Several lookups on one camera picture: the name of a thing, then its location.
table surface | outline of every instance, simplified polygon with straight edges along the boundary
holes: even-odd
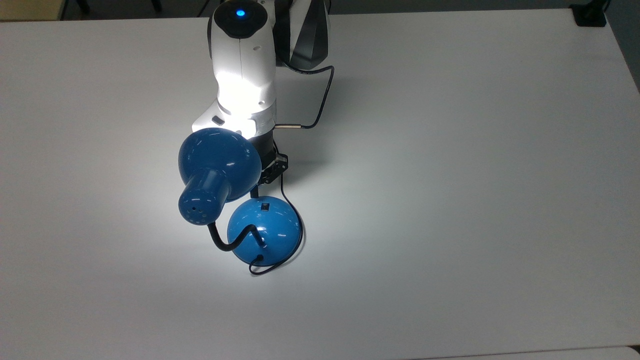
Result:
[[[177,211],[178,149],[216,93],[206,19],[0,24],[7,359],[639,341],[640,95],[611,29],[570,10],[331,22],[321,123],[275,134],[307,235],[262,277]],[[312,121],[325,82],[278,69],[279,121]]]

lamp head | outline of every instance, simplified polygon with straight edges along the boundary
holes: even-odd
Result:
[[[189,135],[180,147],[178,168],[186,185],[178,207],[185,220],[210,224],[226,202],[236,200],[257,185],[260,156],[241,135],[210,127]]]

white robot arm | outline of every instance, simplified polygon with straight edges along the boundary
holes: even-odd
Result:
[[[309,70],[320,64],[328,54],[328,30],[323,0],[220,4],[208,29],[218,94],[192,130],[235,131],[256,146],[261,158],[269,157],[276,121],[276,65],[286,61]]]

black cable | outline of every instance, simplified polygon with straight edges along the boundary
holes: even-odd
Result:
[[[204,10],[207,8],[207,5],[209,5],[209,1],[210,0],[206,0],[204,2],[204,5],[202,6],[202,9],[200,9],[200,12],[198,13],[198,16],[196,16],[196,17],[201,17],[202,16],[202,13],[204,13]]]
[[[290,70],[295,71],[298,74],[303,74],[303,75],[320,74],[321,72],[325,72],[327,70],[331,70],[331,74],[329,75],[329,81],[327,81],[327,83],[326,83],[326,89],[324,90],[322,103],[320,104],[320,109],[318,110],[318,115],[316,117],[316,121],[314,121],[314,123],[311,124],[311,125],[276,124],[276,126],[274,127],[275,129],[285,129],[285,128],[289,128],[289,129],[312,129],[318,124],[318,121],[320,120],[320,117],[322,116],[322,110],[324,109],[324,104],[326,102],[326,97],[327,97],[327,95],[329,95],[329,89],[331,88],[331,82],[333,81],[333,73],[335,72],[335,67],[333,67],[333,65],[329,65],[327,67],[323,67],[323,68],[317,69],[317,70],[301,70],[301,69],[298,69],[296,67],[291,66],[291,64],[287,63],[286,61],[284,61],[281,58],[280,58],[280,61],[282,61],[282,63],[287,68],[289,68]]]
[[[234,241],[228,244],[222,242],[222,239],[220,238],[220,234],[218,233],[218,228],[216,227],[216,222],[212,222],[211,224],[207,225],[207,227],[209,228],[209,233],[211,234],[211,239],[213,240],[213,243],[216,244],[218,249],[222,251],[234,250],[236,247],[238,247],[238,245],[240,245],[240,243],[244,240],[244,238],[247,236],[249,232],[251,232],[251,234],[253,235],[253,237],[258,243],[263,242],[262,237],[260,236],[260,233],[258,233],[258,229],[253,224],[249,224],[245,226],[244,229],[242,229],[242,231],[240,232],[240,235],[238,235]]]
[[[278,150],[278,146],[276,145],[276,142],[273,142],[273,147],[275,148],[276,153],[280,154],[280,151]],[[283,176],[283,174],[280,174],[280,193],[282,193],[282,197],[287,201],[289,206],[296,213],[296,217],[298,218],[298,223],[300,224],[300,235],[298,236],[298,242],[296,243],[295,248],[293,248],[293,251],[291,252],[291,254],[289,254],[289,256],[287,256],[286,258],[284,258],[284,259],[278,261],[277,263],[271,265],[271,267],[269,267],[267,270],[264,270],[264,271],[261,271],[261,272],[256,272],[256,271],[253,271],[251,269],[251,267],[255,266],[255,264],[258,261],[262,261],[264,259],[264,256],[262,256],[262,255],[256,256],[255,259],[249,264],[249,272],[251,274],[253,274],[253,275],[266,274],[266,273],[278,268],[280,265],[286,263],[287,260],[291,259],[291,257],[298,251],[298,248],[300,248],[300,244],[302,244],[302,237],[304,237],[305,227],[302,224],[302,217],[300,216],[300,213],[298,213],[298,209],[296,209],[296,207],[293,206],[293,204],[291,203],[289,198],[284,193],[284,176]]]

lamp base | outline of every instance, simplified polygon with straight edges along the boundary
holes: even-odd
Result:
[[[270,196],[249,199],[231,215],[227,237],[234,239],[248,224],[253,224],[264,241],[261,247],[251,235],[234,250],[234,254],[247,264],[262,255],[255,266],[271,266],[288,259],[300,240],[300,222],[293,208],[286,202]]]

